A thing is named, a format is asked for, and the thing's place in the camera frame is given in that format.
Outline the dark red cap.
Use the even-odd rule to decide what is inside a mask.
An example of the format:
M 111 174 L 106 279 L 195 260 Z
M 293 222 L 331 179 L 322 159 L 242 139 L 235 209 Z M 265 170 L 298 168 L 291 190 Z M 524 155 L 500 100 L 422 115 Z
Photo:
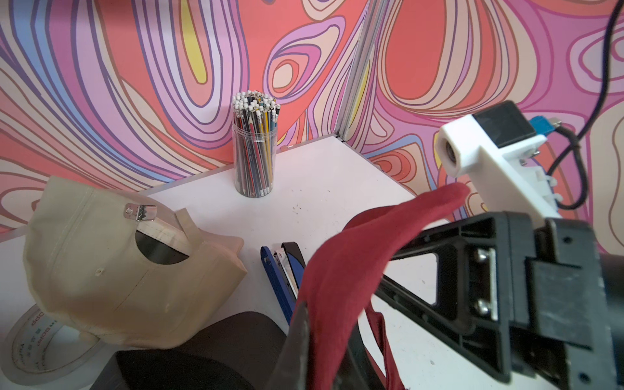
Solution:
M 387 387 L 404 387 L 385 335 L 384 317 L 372 310 L 370 299 L 392 256 L 427 225 L 462 206 L 469 193 L 466 185 L 454 183 L 408 202 L 364 211 L 315 252 L 297 298 L 297 308 L 306 308 L 310 320 L 311 389 L 331 388 L 362 312 L 382 348 Z

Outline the dark grey cap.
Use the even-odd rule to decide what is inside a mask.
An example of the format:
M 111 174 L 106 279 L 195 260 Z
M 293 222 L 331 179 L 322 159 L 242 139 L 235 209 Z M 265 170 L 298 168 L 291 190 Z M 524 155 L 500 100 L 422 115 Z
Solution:
M 286 334 L 266 315 L 243 312 L 174 349 L 116 352 L 92 389 L 263 389 Z

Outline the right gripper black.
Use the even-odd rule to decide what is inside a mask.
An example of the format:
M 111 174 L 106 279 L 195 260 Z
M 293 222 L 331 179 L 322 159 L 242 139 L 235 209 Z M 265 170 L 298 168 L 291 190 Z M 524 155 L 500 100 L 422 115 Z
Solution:
M 623 272 L 585 222 L 494 213 L 427 229 L 375 294 L 500 382 L 623 386 Z

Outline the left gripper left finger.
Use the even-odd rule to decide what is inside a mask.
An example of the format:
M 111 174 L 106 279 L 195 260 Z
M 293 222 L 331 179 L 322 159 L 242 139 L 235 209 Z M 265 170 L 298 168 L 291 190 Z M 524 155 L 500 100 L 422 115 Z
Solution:
M 310 360 L 310 320 L 304 302 L 292 317 L 289 334 L 266 389 L 307 389 Z

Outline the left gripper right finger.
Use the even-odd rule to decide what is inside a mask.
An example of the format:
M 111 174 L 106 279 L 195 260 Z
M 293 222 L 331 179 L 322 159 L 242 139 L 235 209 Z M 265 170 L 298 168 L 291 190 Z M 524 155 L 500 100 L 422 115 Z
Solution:
M 385 389 L 383 384 L 372 365 L 359 326 L 356 324 L 336 374 L 336 389 L 382 390 Z

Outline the beige cap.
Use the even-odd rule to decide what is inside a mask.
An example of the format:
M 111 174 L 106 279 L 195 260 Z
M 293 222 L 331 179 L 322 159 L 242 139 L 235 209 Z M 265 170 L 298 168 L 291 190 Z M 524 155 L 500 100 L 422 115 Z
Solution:
M 24 268 L 39 308 L 81 336 L 170 349 L 245 278 L 243 245 L 201 230 L 186 209 L 53 176 L 28 224 Z

